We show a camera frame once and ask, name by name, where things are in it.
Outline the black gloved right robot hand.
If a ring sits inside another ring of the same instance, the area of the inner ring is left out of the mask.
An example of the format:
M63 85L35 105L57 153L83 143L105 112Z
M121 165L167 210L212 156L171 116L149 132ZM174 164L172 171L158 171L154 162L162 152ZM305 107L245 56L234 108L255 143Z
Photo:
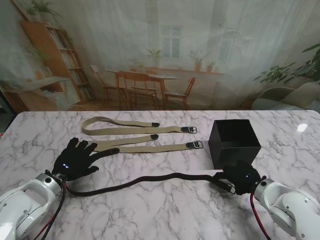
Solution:
M228 165L222 172L217 172L213 178L223 179L234 185L236 195L250 194L261 181L261 176L253 166L247 162L238 161L236 165Z

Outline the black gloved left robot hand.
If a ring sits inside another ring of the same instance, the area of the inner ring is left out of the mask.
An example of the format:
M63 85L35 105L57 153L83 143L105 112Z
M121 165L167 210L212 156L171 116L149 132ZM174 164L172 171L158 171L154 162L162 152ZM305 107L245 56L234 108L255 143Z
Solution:
M55 160L52 174L65 181L74 181L97 172L99 168L93 166L95 161L120 152L118 148L111 148L93 153L97 146L96 143L88 143L86 140L79 142L78 138L72 138Z

